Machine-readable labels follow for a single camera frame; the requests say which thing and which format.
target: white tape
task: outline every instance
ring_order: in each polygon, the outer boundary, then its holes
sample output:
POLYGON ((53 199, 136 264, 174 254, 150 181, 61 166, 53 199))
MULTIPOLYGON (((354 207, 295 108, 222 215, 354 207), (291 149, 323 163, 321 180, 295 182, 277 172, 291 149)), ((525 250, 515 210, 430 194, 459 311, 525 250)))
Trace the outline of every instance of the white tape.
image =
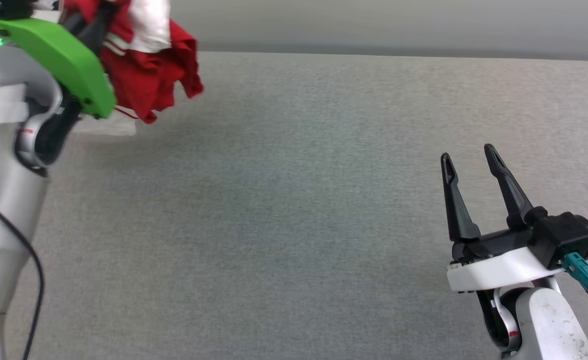
POLYGON ((0 124, 22 123, 29 116, 25 98, 25 84, 0 88, 0 124))

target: white stripe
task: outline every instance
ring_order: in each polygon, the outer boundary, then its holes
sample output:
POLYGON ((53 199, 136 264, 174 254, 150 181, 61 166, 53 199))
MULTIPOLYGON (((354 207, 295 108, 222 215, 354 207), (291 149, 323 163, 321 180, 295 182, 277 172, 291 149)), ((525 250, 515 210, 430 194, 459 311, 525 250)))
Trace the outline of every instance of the white stripe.
POLYGON ((105 36, 105 39, 107 41, 111 41, 112 44, 118 46, 122 50, 127 50, 130 48, 130 44, 127 43, 127 41, 125 41, 123 38, 121 38, 119 35, 116 35, 113 32, 108 32, 105 36))
POLYGON ((116 47, 116 45, 114 45, 113 43, 111 43, 109 41, 105 41, 104 43, 102 43, 102 45, 105 48, 108 48, 109 50, 112 50, 116 55, 120 55, 121 57, 123 55, 125 55, 125 51, 123 51, 120 48, 116 47))

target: gray wall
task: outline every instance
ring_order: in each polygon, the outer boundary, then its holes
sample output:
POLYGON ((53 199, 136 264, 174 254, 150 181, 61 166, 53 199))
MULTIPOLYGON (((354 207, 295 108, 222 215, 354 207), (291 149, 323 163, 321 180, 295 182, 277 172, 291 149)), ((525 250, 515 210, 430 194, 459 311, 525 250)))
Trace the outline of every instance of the gray wall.
POLYGON ((205 50, 588 60, 588 0, 172 0, 205 50))

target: black cable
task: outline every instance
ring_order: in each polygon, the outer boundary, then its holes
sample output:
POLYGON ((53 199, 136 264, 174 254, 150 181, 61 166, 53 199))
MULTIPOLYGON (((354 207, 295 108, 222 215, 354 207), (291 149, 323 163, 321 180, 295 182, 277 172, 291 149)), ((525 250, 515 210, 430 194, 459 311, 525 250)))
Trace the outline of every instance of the black cable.
POLYGON ((22 360, 28 360, 30 357, 30 350, 32 350, 32 343, 34 342, 34 335, 36 334, 36 326, 39 323, 39 316, 41 315, 41 307, 43 305, 43 295, 45 294, 45 275, 43 274, 43 267, 41 266, 41 260, 39 256, 34 251, 34 248, 28 241, 27 237, 25 237, 21 231, 16 228, 16 226, 6 218, 0 212, 0 221, 4 223, 4 225, 12 231, 16 238, 20 241, 20 243, 25 246, 29 255, 34 260, 34 265, 36 266, 36 272, 38 273, 38 296, 36 297, 36 306, 34 309, 34 316, 31 319, 31 327, 29 328, 29 335, 27 337, 27 344, 25 344, 25 351, 22 354, 22 360))

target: red and white garment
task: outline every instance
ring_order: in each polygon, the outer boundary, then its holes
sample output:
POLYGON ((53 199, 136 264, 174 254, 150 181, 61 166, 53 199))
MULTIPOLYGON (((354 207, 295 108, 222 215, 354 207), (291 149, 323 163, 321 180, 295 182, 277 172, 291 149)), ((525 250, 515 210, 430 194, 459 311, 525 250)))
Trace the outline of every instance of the red and white garment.
MULTIPOLYGON (((66 0, 67 14, 92 21, 104 0, 66 0)), ((114 87, 116 110, 154 123, 154 111, 175 104, 175 83, 188 98, 200 94, 196 39, 170 19, 169 0, 111 0, 118 6, 100 52, 114 87)))

